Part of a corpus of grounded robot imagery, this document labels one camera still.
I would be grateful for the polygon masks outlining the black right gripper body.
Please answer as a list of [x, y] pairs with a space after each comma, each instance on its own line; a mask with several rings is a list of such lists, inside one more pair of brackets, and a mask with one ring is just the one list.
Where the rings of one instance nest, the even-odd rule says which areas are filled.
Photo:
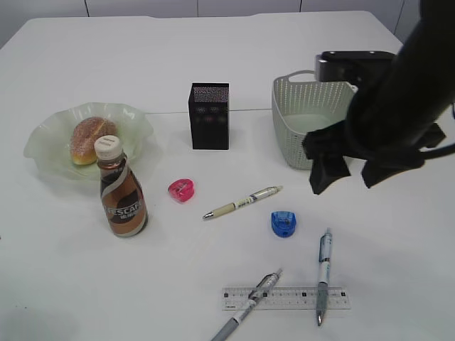
[[446, 108], [438, 90], [374, 89], [359, 91], [346, 118], [308, 133], [302, 143], [308, 159], [342, 156], [368, 159], [427, 161], [446, 155], [444, 132], [436, 120]]

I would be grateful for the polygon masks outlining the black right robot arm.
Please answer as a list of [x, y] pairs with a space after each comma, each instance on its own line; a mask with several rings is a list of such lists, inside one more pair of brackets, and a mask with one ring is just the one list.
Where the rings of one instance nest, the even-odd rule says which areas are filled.
[[344, 119], [304, 138], [315, 194], [349, 176], [348, 157], [364, 161], [361, 175], [373, 187], [454, 153], [453, 145], [442, 145], [437, 124], [454, 106], [453, 1], [422, 1], [399, 53], [326, 51], [316, 58], [315, 77], [358, 89]]

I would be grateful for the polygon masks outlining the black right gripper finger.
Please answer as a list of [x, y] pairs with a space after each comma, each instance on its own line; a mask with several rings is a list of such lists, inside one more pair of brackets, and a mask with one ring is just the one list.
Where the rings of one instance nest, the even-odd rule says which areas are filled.
[[371, 188], [394, 175], [421, 168], [424, 160], [417, 159], [368, 159], [365, 161], [361, 175], [365, 185]]
[[335, 181], [350, 176], [342, 156], [317, 156], [313, 161], [309, 182], [313, 194], [320, 195]]

